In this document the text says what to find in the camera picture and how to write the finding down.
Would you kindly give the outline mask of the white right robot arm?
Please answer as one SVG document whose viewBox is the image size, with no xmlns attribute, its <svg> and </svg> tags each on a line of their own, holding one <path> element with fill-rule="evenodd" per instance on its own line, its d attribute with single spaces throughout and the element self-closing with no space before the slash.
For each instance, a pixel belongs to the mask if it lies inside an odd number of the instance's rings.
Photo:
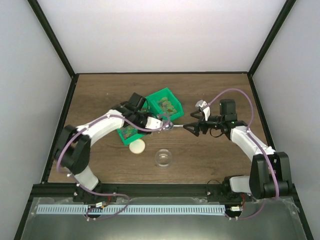
<svg viewBox="0 0 320 240">
<path fill-rule="evenodd" d="M 225 177 L 222 188 L 223 198 L 229 202 L 236 200 L 240 193 L 256 199 L 288 196 L 293 189 L 290 160 L 285 152 L 277 152 L 256 137 L 248 125 L 238 120 L 236 103 L 233 99 L 219 102 L 219 115 L 212 115 L 204 100 L 196 103 L 197 110 L 191 117 L 197 121 L 183 125 L 195 136 L 219 130 L 236 144 L 251 161 L 250 174 Z"/>
</svg>

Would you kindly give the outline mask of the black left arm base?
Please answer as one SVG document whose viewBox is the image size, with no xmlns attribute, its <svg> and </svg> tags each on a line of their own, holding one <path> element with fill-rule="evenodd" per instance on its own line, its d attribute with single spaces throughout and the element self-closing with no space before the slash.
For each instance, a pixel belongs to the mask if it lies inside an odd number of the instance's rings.
<svg viewBox="0 0 320 240">
<path fill-rule="evenodd" d="M 98 202 L 115 202 L 118 194 L 116 191 L 116 187 L 107 187 L 102 183 L 99 183 L 93 190 L 87 189 L 80 184 L 75 187 L 73 201 L 89 204 L 95 204 Z"/>
</svg>

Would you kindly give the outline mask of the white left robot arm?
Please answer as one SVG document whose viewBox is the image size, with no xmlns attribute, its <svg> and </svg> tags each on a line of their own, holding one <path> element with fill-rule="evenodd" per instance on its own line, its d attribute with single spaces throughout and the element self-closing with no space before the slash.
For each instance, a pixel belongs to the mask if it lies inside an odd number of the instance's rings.
<svg viewBox="0 0 320 240">
<path fill-rule="evenodd" d="M 160 116 L 140 112 L 143 105 L 125 101 L 89 123 L 77 127 L 67 125 L 62 129 L 54 150 L 56 170 L 66 168 L 76 182 L 85 188 L 84 195 L 89 201 L 97 202 L 102 196 L 102 189 L 98 186 L 100 181 L 89 167 L 93 144 L 127 125 L 145 134 L 163 128 Z"/>
</svg>

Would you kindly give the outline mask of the green bin with popsicle candies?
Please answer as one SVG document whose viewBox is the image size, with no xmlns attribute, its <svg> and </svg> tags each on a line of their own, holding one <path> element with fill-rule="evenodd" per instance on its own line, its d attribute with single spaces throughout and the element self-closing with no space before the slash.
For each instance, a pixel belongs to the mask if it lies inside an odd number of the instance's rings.
<svg viewBox="0 0 320 240">
<path fill-rule="evenodd" d="M 155 116 L 166 115 L 171 121 L 174 121 L 185 114 L 182 104 L 168 87 L 145 98 L 147 103 L 144 104 L 144 107 L 148 106 L 148 111 Z"/>
</svg>

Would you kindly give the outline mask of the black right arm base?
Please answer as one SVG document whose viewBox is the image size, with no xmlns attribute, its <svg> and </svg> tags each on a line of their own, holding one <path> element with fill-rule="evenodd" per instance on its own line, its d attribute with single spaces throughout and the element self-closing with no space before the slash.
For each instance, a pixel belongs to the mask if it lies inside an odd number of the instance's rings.
<svg viewBox="0 0 320 240">
<path fill-rule="evenodd" d="M 249 176 L 226 176 L 222 182 L 210 179 L 205 186 L 208 202 L 240 202 L 252 195 L 249 188 Z"/>
</svg>

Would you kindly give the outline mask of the green bin with star candies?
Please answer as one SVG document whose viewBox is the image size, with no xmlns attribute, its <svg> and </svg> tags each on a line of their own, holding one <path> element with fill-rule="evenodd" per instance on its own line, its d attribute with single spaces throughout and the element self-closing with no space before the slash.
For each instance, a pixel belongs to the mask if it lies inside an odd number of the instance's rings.
<svg viewBox="0 0 320 240">
<path fill-rule="evenodd" d="M 143 137 L 143 135 L 139 134 L 138 130 L 132 126 L 122 127 L 116 131 L 125 146 Z"/>
</svg>

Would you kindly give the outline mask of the silver metal scoop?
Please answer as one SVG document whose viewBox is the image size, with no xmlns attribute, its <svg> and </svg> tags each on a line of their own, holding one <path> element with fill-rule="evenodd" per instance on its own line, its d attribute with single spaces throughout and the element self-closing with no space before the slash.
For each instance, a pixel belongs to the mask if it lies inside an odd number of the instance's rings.
<svg viewBox="0 0 320 240">
<path fill-rule="evenodd" d="M 163 130 L 164 131 L 170 131 L 173 129 L 177 129 L 177 128 L 183 128 L 184 125 L 183 124 L 174 124 L 173 122 L 169 122 L 168 124 L 163 126 Z"/>
</svg>

